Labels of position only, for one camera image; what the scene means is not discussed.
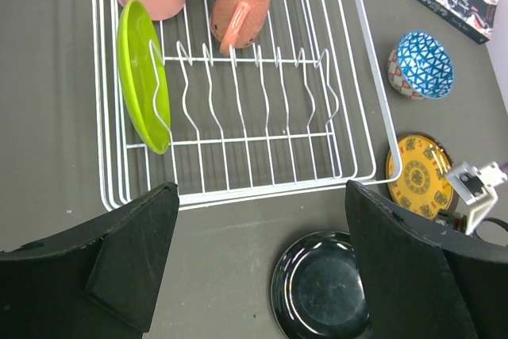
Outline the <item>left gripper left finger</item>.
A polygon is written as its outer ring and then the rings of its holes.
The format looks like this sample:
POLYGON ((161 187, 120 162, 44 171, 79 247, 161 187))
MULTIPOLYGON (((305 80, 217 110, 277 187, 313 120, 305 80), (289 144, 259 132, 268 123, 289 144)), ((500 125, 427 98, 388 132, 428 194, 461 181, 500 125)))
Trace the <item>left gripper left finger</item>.
POLYGON ((179 212, 164 183, 115 210, 1 254, 4 338, 141 338, 179 212))

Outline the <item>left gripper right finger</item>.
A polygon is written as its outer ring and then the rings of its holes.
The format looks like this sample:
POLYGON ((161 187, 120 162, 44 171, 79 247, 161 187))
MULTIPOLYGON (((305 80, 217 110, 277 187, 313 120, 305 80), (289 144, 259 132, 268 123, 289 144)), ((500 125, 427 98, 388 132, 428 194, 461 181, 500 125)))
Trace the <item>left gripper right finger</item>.
POLYGON ((375 338, 505 338, 507 249, 348 181, 344 208, 375 338))

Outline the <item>yellow patterned plate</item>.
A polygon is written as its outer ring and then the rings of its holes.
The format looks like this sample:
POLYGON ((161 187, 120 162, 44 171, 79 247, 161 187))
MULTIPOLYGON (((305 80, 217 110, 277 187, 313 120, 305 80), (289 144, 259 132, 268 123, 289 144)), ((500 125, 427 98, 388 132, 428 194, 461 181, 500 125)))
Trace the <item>yellow patterned plate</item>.
POLYGON ((398 148, 402 174, 387 185, 391 201, 432 221, 455 212, 458 194, 445 177, 452 167, 445 148, 424 133, 399 136, 398 148))

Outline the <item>black plate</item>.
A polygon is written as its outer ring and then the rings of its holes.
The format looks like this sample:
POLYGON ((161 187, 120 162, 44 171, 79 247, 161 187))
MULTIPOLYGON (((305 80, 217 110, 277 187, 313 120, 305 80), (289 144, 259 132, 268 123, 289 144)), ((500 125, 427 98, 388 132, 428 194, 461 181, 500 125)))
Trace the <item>black plate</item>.
POLYGON ((351 237, 341 230, 289 245, 271 274, 269 301, 286 338, 364 338, 371 331, 351 237))

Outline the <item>blue triangle pattern bowl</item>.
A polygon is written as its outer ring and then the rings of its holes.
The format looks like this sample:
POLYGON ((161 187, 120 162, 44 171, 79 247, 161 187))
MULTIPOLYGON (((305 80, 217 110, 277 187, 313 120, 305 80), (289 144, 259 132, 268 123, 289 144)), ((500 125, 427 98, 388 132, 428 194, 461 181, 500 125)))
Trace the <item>blue triangle pattern bowl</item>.
POLYGON ((387 61, 389 84, 404 97, 443 99, 454 85, 452 60, 438 39, 424 31, 404 33, 387 61))

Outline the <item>lime green plate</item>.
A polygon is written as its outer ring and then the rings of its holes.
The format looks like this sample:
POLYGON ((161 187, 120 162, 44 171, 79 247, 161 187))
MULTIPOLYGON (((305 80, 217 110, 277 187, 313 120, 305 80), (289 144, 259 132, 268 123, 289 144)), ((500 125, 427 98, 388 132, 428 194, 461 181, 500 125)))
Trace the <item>lime green plate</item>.
POLYGON ((156 154, 169 145, 171 107, 164 55, 144 4, 128 0, 117 29, 118 73, 130 120, 141 140, 156 154))

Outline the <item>salmon dotted mug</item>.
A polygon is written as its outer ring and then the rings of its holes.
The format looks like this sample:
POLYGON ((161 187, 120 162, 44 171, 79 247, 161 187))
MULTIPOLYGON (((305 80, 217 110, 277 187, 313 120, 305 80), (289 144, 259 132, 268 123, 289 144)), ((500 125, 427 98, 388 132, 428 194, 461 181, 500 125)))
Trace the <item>salmon dotted mug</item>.
POLYGON ((215 0, 210 31, 220 43, 223 56, 254 43, 264 27, 270 4, 271 0, 215 0))

